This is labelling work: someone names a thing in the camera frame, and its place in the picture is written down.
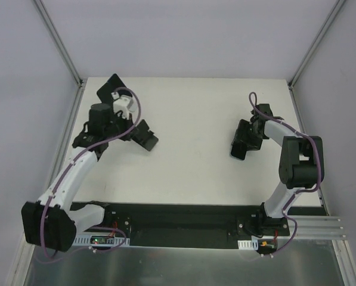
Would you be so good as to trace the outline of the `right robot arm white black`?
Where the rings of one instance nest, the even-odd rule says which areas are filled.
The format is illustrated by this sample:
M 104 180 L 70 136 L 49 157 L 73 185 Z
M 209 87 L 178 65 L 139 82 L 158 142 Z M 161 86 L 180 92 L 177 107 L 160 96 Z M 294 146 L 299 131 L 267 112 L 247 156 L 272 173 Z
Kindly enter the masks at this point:
M 281 148 L 280 183 L 256 213 L 239 225 L 246 234 L 261 238 L 283 230 L 287 224 L 285 215 L 296 199 L 319 189 L 324 179 L 323 141 L 319 136 L 298 132 L 281 117 L 274 116 L 269 104 L 254 105 L 251 113 L 250 120 L 239 121 L 231 143 L 231 156 L 244 160 L 249 151 L 260 150 L 267 139 Z

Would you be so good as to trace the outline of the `black phone blue edge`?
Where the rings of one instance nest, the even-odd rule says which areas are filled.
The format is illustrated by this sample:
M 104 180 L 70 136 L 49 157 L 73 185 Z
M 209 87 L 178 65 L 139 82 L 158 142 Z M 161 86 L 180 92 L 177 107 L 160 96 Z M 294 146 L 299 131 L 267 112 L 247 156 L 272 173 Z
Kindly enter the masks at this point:
M 109 77 L 107 83 L 111 86 L 113 90 L 117 88 L 125 88 L 126 85 L 122 82 L 120 77 L 115 73 Z

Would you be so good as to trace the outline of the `black phone teal edge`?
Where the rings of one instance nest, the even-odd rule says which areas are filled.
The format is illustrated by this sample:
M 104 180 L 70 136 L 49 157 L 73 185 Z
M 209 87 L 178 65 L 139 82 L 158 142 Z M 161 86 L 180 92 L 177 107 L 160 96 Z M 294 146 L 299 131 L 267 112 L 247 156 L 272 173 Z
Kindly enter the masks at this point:
M 239 160 L 244 160 L 247 154 L 246 146 L 244 143 L 236 142 L 236 132 L 234 134 L 233 141 L 231 143 L 231 151 L 230 154 L 232 157 L 237 158 Z

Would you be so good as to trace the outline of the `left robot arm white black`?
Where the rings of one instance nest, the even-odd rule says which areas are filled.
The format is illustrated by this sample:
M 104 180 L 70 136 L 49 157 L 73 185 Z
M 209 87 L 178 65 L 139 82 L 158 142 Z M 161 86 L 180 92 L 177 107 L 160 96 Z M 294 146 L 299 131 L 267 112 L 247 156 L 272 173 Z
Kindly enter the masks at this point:
M 96 227 L 108 231 L 113 218 L 97 203 L 72 211 L 73 199 L 83 180 L 98 163 L 113 139 L 129 135 L 135 129 L 134 102 L 124 96 L 113 104 L 93 104 L 88 121 L 74 139 L 69 162 L 36 202 L 21 209 L 24 235 L 29 244 L 67 251 L 81 232 Z

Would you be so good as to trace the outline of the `black folding phone stand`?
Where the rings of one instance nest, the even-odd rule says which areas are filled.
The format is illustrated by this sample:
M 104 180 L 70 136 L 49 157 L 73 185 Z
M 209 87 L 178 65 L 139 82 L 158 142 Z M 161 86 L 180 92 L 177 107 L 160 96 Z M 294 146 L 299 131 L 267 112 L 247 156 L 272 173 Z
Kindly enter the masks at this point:
M 137 143 L 147 151 L 151 151 L 155 145 L 158 143 L 159 139 L 154 135 L 154 132 L 151 131 L 149 125 L 145 121 L 145 137 L 142 143 Z

